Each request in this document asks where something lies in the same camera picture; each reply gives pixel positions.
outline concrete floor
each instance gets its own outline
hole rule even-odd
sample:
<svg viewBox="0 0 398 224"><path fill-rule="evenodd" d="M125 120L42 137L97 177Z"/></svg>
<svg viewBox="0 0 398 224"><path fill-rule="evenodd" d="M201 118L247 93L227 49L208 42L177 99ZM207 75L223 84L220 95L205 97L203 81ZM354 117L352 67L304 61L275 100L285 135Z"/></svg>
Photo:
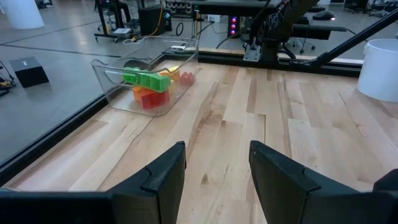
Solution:
<svg viewBox="0 0 398 224"><path fill-rule="evenodd" d="M0 98L0 163L71 116L102 93L90 65L93 59L104 62L130 52L134 47L113 43L112 39L93 36L97 32L98 14L93 10L94 0L53 0L55 7L41 9L45 27L32 30L14 30L5 15L0 14L0 61L15 76L9 60L34 56L43 66L50 83L23 89L17 84L10 94ZM343 12L333 7L335 21L316 21L314 24L345 26L360 32L378 20L363 14ZM183 22L181 37L191 37L190 19L173 19L173 27ZM222 23L207 27L201 35L200 47L214 48L226 37L226 17ZM398 24L392 24L370 39L394 38ZM305 55L320 55L352 36L349 32L334 32L329 41L311 40L315 50L305 47ZM220 48L242 50L239 39L226 41ZM344 53L344 58L362 59L361 43ZM299 49L292 48L298 54Z"/></svg>

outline wooden table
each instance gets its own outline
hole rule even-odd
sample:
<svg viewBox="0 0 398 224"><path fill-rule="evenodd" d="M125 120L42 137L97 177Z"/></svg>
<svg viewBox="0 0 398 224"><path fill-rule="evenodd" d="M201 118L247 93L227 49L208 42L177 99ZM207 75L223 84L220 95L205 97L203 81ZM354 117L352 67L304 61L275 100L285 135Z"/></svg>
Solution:
<svg viewBox="0 0 398 224"><path fill-rule="evenodd" d="M185 141L178 223L265 223L249 168L252 139L358 190L398 166L398 105L360 94L355 78L200 68L166 115L107 106L6 187L107 190Z"/></svg>

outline green block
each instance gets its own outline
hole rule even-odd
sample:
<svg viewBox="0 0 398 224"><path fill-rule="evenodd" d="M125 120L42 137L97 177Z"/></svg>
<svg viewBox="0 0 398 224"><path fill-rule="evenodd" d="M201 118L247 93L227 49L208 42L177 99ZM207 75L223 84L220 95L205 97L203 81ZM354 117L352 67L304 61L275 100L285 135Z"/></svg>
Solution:
<svg viewBox="0 0 398 224"><path fill-rule="evenodd" d="M141 73L139 68L129 68L126 70L132 71L123 74L123 80L134 85L139 85L158 93L166 91L171 84L171 79L167 75L159 75L158 73Z"/></svg>

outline red block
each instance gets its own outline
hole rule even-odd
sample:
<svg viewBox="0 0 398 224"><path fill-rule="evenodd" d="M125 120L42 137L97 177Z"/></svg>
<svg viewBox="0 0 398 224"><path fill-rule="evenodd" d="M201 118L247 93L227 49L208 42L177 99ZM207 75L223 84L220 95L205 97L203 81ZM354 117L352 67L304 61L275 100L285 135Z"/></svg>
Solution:
<svg viewBox="0 0 398 224"><path fill-rule="evenodd" d="M195 77L193 76L192 72L190 72L190 73L184 72L181 75L180 82L183 85L190 86L193 84L194 81L195 81Z"/></svg>
<svg viewBox="0 0 398 224"><path fill-rule="evenodd" d="M163 93L157 93L152 90L144 90L141 93L141 106L144 109L151 109L156 106L163 105L170 101L169 91L166 90Z"/></svg>

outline transparent container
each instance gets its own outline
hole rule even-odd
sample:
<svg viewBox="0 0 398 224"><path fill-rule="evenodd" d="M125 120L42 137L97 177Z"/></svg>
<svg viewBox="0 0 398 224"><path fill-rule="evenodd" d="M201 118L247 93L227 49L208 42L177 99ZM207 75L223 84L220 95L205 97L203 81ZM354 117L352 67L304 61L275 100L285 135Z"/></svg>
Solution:
<svg viewBox="0 0 398 224"><path fill-rule="evenodd" d="M198 41L145 37L115 62L93 60L108 103L116 109L150 116L167 113L195 81Z"/></svg>

